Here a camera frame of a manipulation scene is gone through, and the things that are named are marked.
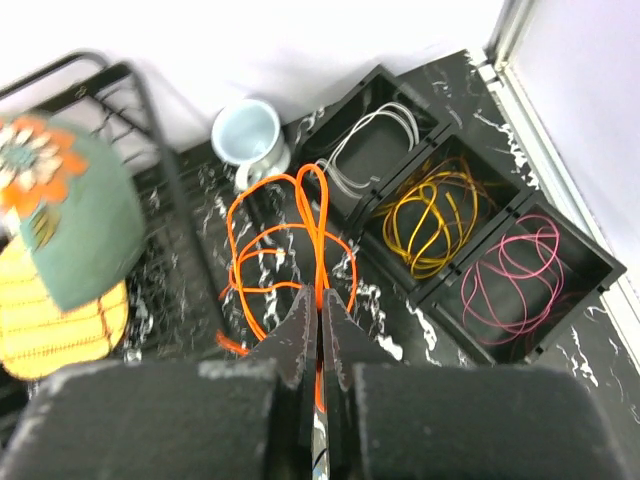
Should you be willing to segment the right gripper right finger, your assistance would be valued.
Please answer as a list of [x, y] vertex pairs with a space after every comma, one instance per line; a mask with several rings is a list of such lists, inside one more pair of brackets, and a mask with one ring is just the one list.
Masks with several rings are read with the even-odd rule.
[[336, 291], [322, 337], [333, 479], [629, 479], [609, 422], [571, 375], [539, 367], [407, 366]]

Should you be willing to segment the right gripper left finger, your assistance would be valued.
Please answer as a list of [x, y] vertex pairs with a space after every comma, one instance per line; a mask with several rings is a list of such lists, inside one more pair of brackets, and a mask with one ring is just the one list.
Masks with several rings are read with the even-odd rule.
[[1, 475], [308, 479], [317, 326], [306, 286], [244, 358], [65, 367], [28, 403]]

